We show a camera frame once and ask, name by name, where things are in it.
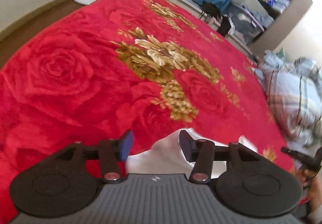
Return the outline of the white shirt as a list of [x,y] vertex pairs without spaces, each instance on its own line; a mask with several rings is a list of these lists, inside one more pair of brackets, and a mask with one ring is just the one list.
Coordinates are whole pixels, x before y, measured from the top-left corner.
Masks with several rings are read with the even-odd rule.
[[[181,150],[179,144],[179,133],[181,130],[186,130],[194,140],[206,139],[212,141],[199,135],[193,128],[178,129],[167,137],[155,142],[149,150],[128,156],[126,172],[149,175],[184,173],[189,178],[195,163],[188,162]],[[228,146],[217,141],[212,142],[217,146]],[[238,142],[252,151],[258,152],[257,147],[245,136],[241,135],[238,138]],[[226,162],[214,161],[211,178],[218,178],[225,171]]]

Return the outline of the plaid quilt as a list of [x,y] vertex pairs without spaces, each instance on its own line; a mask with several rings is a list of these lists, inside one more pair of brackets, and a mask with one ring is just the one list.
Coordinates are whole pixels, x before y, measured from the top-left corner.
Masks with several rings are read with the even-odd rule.
[[321,141],[321,66],[308,57],[290,63],[265,50],[253,72],[287,141],[304,147]]

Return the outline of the red floral bed blanket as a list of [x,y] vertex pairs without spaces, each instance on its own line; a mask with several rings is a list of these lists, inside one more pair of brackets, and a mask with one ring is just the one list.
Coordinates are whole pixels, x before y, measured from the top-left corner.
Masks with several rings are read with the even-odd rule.
[[99,0],[53,23],[1,69],[1,223],[17,214],[9,185],[73,141],[134,134],[133,154],[192,128],[245,136],[287,171],[285,141],[250,60],[168,0]]

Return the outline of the cluttered storage shelf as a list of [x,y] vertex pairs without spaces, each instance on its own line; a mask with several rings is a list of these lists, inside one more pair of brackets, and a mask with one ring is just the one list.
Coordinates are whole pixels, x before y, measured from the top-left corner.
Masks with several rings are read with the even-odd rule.
[[290,6],[292,0],[232,0],[226,8],[234,35],[245,45],[256,41]]

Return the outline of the black chair by window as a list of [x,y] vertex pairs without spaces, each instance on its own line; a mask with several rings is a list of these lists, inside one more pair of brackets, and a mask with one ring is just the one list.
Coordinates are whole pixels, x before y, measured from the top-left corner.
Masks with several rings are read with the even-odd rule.
[[208,22],[209,26],[213,25],[214,23],[219,23],[217,33],[219,33],[222,37],[225,38],[227,35],[234,35],[235,25],[231,18],[229,18],[227,15],[221,14],[221,11],[216,5],[203,1],[200,5],[200,8],[202,10],[200,19],[206,14],[210,17],[210,21]]

